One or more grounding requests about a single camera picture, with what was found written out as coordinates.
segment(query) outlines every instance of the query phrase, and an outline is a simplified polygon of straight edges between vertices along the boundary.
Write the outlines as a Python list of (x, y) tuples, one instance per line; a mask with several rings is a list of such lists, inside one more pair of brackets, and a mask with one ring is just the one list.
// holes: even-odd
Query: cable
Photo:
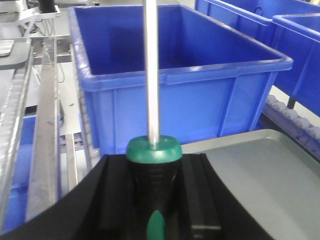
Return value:
[(61, 84), (61, 83), (63, 83), (63, 82), (66, 80), (66, 76), (65, 76), (65, 72), (64, 72), (64, 69), (63, 69), (61, 63), (59, 63), (59, 67), (60, 67), (61, 73), (62, 73), (62, 81), (58, 81), (58, 82)]

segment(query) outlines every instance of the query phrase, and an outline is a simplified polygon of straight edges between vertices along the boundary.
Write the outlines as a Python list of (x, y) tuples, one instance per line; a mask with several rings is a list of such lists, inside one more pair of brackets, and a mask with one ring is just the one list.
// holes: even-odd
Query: blue storage bin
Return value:
[(293, 58), (290, 71), (274, 83), (320, 116), (320, 13), (275, 16), (272, 46)]
[(195, 9), (270, 45), (275, 15), (320, 13), (320, 6), (301, 0), (196, 0)]
[[(292, 59), (191, 8), (158, 11), (161, 133), (185, 144), (253, 130)], [(73, 7), (69, 23), (93, 145), (122, 154), (147, 134), (143, 8)]]
[(25, 222), (36, 116), (25, 116), (14, 165), (12, 187), (2, 228), (7, 233)]

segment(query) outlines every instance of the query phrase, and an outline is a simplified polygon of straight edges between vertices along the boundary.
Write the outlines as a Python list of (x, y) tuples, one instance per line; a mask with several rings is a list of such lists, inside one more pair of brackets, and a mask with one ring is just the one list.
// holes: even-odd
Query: bin rim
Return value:
[[(100, 74), (94, 75), (91, 72), (90, 63), (86, 49), (84, 47), (83, 38), (81, 36), (80, 27), (77, 21), (77, 15), (75, 9), (91, 9), (91, 8), (134, 8), (142, 7), (141, 5), (117, 5), (117, 6), (74, 6), (68, 8), (69, 14), (69, 24), (70, 32), (72, 38), (72, 44), (75, 49), (75, 62), (77, 65), (77, 74), (80, 82), (80, 86), (88, 92), (100, 92), (104, 90), (117, 89), (117, 88), (129, 88), (136, 86), (145, 85), (145, 71), (132, 71), (132, 72), (121, 72), (113, 74)], [(170, 5), (160, 5), (159, 8), (174, 8), (179, 7), (182, 9), (187, 9), (188, 11), (193, 12), (196, 15), (200, 15), (205, 18), (207, 21), (213, 22), (215, 25), (218, 25), (220, 28), (223, 28), (225, 31), (231, 31), (234, 34), (238, 35), (244, 41), (250, 42), (256, 47), (268, 51), (271, 55), (274, 55), (274, 58), (267, 60), (255, 60), (255, 61), (242, 61), (242, 62), (232, 62), (232, 63), (218, 63), (218, 64), (208, 64), (201, 66), (186, 66), (186, 67), (177, 67), (177, 68), (165, 68), (159, 70), (159, 82), (165, 83), (167, 85), (179, 84), (182, 81), (174, 80), (172, 81), (170, 76), (177, 76), (180, 74), (189, 73), (191, 76), (194, 76), (194, 79), (186, 80), (185, 82), (197, 82), (205, 80), (214, 80), (221, 78), (232, 78), (237, 77), (243, 74), (256, 74), (256, 73), (266, 73), (266, 72), (276, 72), (283, 70), (290, 70), (292, 68), (293, 60), (289, 56), (255, 40), (252, 37), (245, 35), (244, 33), (228, 26), (227, 24), (220, 22), (216, 19), (213, 19), (199, 11), (196, 11), (190, 7), (178, 4)], [(196, 75), (203, 74), (204, 72), (215, 71), (221, 69), (225, 74), (214, 75), (211, 73), (210, 78), (205, 78), (203, 75), (200, 80), (195, 80)], [(133, 81), (125, 81), (121, 84), (118, 81), (119, 79), (128, 78), (134, 79)]]
[(320, 32), (290, 20), (292, 18), (320, 18), (320, 13), (276, 15), (272, 19), (275, 24), (320, 43)]
[[(219, 5), (220, 7), (226, 8), (228, 10), (230, 10), (231, 12), (234, 12), (244, 18), (247, 18), (249, 20), (258, 22), (260, 24), (266, 25), (266, 26), (271, 26), (273, 25), (273, 18), (267, 18), (264, 16), (260, 16), (255, 14), (254, 12), (248, 11), (246, 9), (243, 9), (241, 7), (238, 7), (236, 5), (232, 5), (230, 3), (227, 3), (223, 0), (204, 0), (205, 2), (208, 2), (210, 4), (215, 4), (215, 5)], [(306, 5), (311, 5), (313, 7), (318, 7), (319, 8), (319, 12), (320, 12), (320, 6), (317, 6), (315, 4), (311, 4), (310, 2), (306, 2), (306, 1), (301, 1), (301, 0), (291, 0), (292, 2), (298, 2), (299, 4), (306, 4)]]

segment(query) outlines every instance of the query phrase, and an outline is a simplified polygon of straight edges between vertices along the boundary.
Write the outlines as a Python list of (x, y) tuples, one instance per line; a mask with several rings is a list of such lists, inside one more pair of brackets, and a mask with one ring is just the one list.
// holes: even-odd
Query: gray surface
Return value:
[(203, 152), (239, 202), (276, 240), (319, 240), (320, 165), (285, 135), (259, 130), (186, 144)]
[(57, 42), (43, 41), (39, 104), (33, 141), (26, 219), (37, 216), (59, 198)]
[(17, 38), (9, 56), (0, 57), (0, 70), (20, 69), (29, 59), (30, 38)]

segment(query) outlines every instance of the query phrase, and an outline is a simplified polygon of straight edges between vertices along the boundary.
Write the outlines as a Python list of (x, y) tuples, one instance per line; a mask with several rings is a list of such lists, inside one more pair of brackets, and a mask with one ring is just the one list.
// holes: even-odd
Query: gray tray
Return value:
[(221, 180), (276, 240), (320, 239), (320, 164), (263, 129), (182, 146), (206, 153)]
[(0, 56), (0, 70), (23, 68), (29, 59), (30, 48), (30, 38), (16, 38), (10, 55)]

